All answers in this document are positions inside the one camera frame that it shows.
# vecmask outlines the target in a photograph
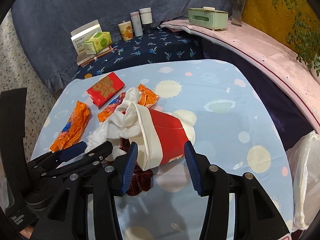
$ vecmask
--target gold chinese character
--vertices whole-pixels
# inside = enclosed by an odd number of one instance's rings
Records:
[[[101,95],[104,98],[107,98],[111,93],[116,92],[116,90],[112,87],[113,81],[107,76],[101,79],[99,82],[93,85],[92,89],[94,91],[100,91]]]

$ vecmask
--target tissue pack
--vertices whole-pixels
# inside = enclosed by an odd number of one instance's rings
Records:
[[[106,46],[112,43],[110,32],[96,32],[91,35],[84,43],[87,55],[97,54]]]

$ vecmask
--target blue blanket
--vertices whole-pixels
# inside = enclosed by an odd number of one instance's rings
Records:
[[[16,0],[12,18],[21,46],[51,93],[64,88],[77,72],[70,32],[99,20],[103,31],[120,40],[117,24],[130,12],[151,7],[154,25],[186,16],[188,7],[212,6],[231,12],[231,0]]]

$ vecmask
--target white bottle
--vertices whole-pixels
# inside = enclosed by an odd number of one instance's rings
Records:
[[[151,8],[143,8],[139,9],[140,12],[140,17],[141,17],[141,22],[143,25],[143,30],[146,33],[150,33],[152,30],[152,13],[151,13]]]
[[[133,30],[134,30],[134,35],[135,35],[136,37],[142,36],[142,35],[143,35],[143,31],[142,31],[142,26],[141,26],[141,21],[140,21],[139,12],[130,13],[130,17],[131,17],[131,22],[132,22]]]

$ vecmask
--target light blue bedsheet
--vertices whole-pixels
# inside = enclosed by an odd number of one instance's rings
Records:
[[[252,172],[291,231],[292,179],[282,143],[264,105],[234,65],[218,60],[181,61],[142,65],[116,74],[126,85],[123,91],[139,83],[156,91],[160,95],[157,110],[187,110],[180,113],[191,124],[196,117],[195,150],[228,173]],[[33,158],[48,151],[77,100],[90,105],[92,111],[82,137],[87,141],[89,132],[98,127],[99,110],[86,90],[103,76],[74,80],[66,87],[40,133]],[[193,189],[184,158],[155,168],[154,173],[150,191],[116,198],[124,239],[197,240],[207,198]],[[92,200],[88,212],[92,228]],[[228,239],[233,238],[234,215],[231,195]]]

